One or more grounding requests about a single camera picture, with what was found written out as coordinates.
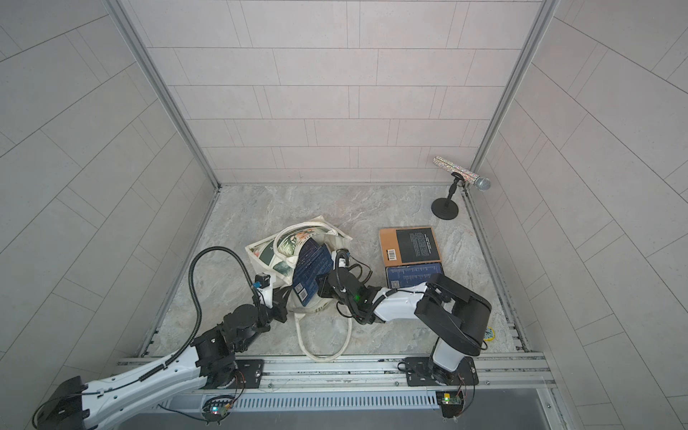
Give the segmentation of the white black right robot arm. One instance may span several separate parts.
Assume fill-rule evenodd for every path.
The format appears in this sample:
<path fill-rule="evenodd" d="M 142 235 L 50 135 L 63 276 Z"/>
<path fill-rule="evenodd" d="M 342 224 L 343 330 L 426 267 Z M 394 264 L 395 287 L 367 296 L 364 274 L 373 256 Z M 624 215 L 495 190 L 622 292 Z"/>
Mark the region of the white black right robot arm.
<path fill-rule="evenodd" d="M 319 297 L 336 299 L 358 324 L 419 320 L 438 336 L 430 358 L 405 360 L 408 377 L 429 385 L 478 385 L 473 359 L 482 351 L 492 312 L 478 293 L 441 273 L 409 288 L 369 287 L 347 268 L 321 276 L 318 285 Z"/>

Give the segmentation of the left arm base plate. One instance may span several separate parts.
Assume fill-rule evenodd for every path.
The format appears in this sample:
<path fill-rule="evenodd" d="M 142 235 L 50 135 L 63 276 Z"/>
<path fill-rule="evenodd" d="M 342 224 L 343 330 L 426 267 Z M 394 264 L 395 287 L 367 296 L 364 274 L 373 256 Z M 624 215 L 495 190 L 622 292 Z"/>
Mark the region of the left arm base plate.
<path fill-rule="evenodd" d="M 218 390 L 241 391 L 244 389 L 257 389 L 263 377 L 263 359 L 239 359 L 225 372 Z"/>

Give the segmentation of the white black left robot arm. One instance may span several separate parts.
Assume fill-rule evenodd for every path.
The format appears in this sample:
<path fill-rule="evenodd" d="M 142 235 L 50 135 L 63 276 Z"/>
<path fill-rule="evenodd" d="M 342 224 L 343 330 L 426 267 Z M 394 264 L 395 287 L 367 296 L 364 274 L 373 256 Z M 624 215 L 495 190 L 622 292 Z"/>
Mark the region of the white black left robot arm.
<path fill-rule="evenodd" d="M 86 383 L 79 376 L 62 382 L 32 417 L 36 429 L 111 429 L 179 394 L 229 389 L 233 398 L 256 389 L 262 379 L 261 359 L 239 359 L 239 353 L 273 321 L 287 320 L 287 288 L 272 299 L 242 305 L 221 324 L 197 337 L 183 351 L 116 376 Z"/>

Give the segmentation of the brown black book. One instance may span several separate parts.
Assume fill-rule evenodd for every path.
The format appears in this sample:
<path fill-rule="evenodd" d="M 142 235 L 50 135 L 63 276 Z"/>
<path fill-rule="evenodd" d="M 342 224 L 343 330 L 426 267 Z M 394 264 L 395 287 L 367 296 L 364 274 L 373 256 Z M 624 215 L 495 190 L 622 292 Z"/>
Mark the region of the brown black book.
<path fill-rule="evenodd" d="M 381 229 L 379 238 L 385 268 L 442 261 L 430 226 Z"/>

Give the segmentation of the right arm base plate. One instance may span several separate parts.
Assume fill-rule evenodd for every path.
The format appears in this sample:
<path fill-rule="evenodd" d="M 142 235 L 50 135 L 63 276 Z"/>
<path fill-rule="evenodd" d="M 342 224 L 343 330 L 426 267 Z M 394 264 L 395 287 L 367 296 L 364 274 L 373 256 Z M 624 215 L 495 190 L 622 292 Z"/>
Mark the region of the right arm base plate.
<path fill-rule="evenodd" d="M 430 357 L 404 358 L 398 369 L 405 374 L 410 387 L 479 385 L 478 371 L 470 357 L 462 358 L 454 371 L 440 367 Z"/>

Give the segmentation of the floral canvas tote bag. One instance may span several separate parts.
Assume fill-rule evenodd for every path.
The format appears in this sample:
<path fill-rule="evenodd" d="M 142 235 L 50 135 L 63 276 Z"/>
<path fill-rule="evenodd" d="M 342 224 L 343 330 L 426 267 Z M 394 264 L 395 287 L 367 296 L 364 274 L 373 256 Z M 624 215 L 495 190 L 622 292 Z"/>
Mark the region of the floral canvas tote bag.
<path fill-rule="evenodd" d="M 349 347 L 353 323 L 346 339 L 331 356 L 317 356 L 306 348 L 300 322 L 306 315 L 326 310 L 335 303 L 324 284 L 334 268 L 333 252 L 346 248 L 352 238 L 319 216 L 283 229 L 245 247 L 257 275 L 254 292 L 267 307 L 272 320 L 287 322 L 293 316 L 298 345 L 305 356 L 318 363 L 339 358 Z"/>

